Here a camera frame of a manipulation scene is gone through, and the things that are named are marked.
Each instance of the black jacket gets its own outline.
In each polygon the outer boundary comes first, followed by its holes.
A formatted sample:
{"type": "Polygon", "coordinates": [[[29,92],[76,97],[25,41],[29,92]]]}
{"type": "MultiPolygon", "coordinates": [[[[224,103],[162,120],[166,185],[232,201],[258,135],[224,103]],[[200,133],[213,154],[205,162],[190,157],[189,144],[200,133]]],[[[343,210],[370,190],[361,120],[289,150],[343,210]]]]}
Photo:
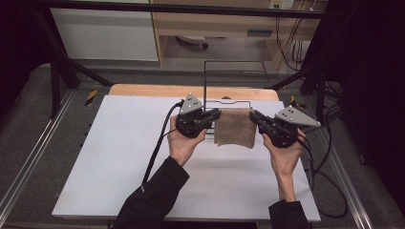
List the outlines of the black jacket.
{"type": "MultiPolygon", "coordinates": [[[[172,157],[168,157],[152,178],[125,200],[114,229],[158,229],[172,210],[179,190],[189,175],[172,157]]],[[[268,207],[273,229],[309,228],[299,201],[279,201],[268,207]]]]}

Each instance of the black rod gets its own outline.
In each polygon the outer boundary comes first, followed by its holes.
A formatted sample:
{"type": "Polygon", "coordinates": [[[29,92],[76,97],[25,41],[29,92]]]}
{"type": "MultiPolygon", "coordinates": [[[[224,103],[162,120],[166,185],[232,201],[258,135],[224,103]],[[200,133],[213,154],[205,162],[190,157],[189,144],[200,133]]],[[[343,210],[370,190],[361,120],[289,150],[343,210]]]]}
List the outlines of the black rod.
{"type": "Polygon", "coordinates": [[[42,7],[55,9],[176,12],[176,13],[260,16],[260,17],[307,18],[307,19],[333,18],[340,15],[338,13],[323,12],[316,10],[313,11],[273,10],[273,9],[188,6],[188,5],[168,5],[168,4],[142,4],[142,3],[89,2],[89,1],[67,1],[67,0],[37,0],[35,1],[35,4],[42,7]]]}

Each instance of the gray floor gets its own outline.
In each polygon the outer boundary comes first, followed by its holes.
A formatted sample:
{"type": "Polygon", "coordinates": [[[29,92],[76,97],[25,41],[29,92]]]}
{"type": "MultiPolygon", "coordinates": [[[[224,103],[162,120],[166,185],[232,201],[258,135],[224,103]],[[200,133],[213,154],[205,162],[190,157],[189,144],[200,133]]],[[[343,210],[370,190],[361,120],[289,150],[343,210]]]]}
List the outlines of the gray floor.
{"type": "MultiPolygon", "coordinates": [[[[264,61],[270,83],[293,73],[286,70],[278,72],[271,67],[271,60],[266,54],[264,42],[229,38],[211,38],[208,41],[210,47],[204,50],[171,38],[164,67],[159,67],[156,63],[145,63],[142,66],[139,62],[103,62],[102,66],[99,66],[100,61],[86,63],[93,66],[95,72],[110,80],[138,84],[202,85],[203,61],[207,59],[264,61]]],[[[226,79],[226,75],[216,76],[226,79]]],[[[21,222],[34,223],[34,227],[31,228],[47,228],[46,226],[62,228],[62,224],[69,225],[70,228],[93,228],[93,226],[105,228],[101,226],[106,224],[105,221],[65,220],[51,216],[57,201],[55,195],[63,188],[80,152],[80,144],[85,141],[85,134],[91,128],[89,124],[93,122],[102,98],[109,90],[93,84],[85,76],[80,78],[84,82],[83,85],[87,87],[75,91],[70,107],[7,218],[8,228],[21,222]],[[84,103],[94,87],[98,88],[98,94],[94,103],[86,107],[84,103]]],[[[249,78],[249,82],[242,85],[262,88],[268,84],[262,83],[262,80],[262,75],[253,75],[249,78]]],[[[292,95],[296,96],[299,103],[306,103],[306,105],[314,103],[314,96],[300,96],[297,90],[300,83],[298,80],[278,92],[285,105],[289,104],[292,95]]],[[[32,73],[30,81],[21,93],[20,101],[0,123],[0,197],[7,193],[36,140],[45,129],[51,114],[51,102],[49,69],[39,68],[32,73]]],[[[333,101],[328,100],[327,103],[330,105],[333,101]]],[[[345,120],[337,119],[332,123],[331,129],[333,147],[342,159],[374,228],[405,228],[404,217],[374,169],[360,163],[359,154],[345,126],[345,120]]],[[[320,140],[318,132],[308,133],[308,139],[315,161],[319,163],[326,152],[326,146],[320,140]]],[[[336,181],[330,163],[327,162],[322,171],[336,181]]],[[[316,178],[314,196],[317,206],[322,211],[336,215],[344,209],[343,200],[336,189],[322,177],[316,178]]],[[[351,211],[342,219],[330,219],[322,215],[321,217],[322,221],[313,223],[314,227],[356,228],[351,211]]],[[[16,227],[28,228],[28,225],[20,224],[16,227]]],[[[268,226],[262,225],[261,228],[268,228],[268,226]]]]}

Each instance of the brown cloth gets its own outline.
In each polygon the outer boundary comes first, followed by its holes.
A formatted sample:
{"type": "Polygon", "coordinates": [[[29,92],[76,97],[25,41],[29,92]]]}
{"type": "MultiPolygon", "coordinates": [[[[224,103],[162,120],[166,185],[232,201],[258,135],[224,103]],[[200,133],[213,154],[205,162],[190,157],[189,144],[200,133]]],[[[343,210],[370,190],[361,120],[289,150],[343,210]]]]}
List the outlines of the brown cloth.
{"type": "Polygon", "coordinates": [[[252,149],[257,125],[249,118],[251,109],[222,109],[215,121],[214,143],[218,146],[236,144],[252,149]]]}

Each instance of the wooden edge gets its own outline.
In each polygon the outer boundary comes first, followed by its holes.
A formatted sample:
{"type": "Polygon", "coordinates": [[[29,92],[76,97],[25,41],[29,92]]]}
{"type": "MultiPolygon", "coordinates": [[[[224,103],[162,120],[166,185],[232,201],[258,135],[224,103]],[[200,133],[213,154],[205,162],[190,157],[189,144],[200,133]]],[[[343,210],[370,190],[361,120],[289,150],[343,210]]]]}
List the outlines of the wooden edge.
{"type": "MultiPolygon", "coordinates": [[[[203,97],[203,87],[116,84],[111,88],[109,95],[186,97],[189,93],[192,93],[196,97],[203,97]]],[[[207,98],[216,99],[221,99],[227,96],[236,100],[251,99],[279,101],[278,94],[275,91],[268,89],[208,87],[206,96],[207,98]]]]}

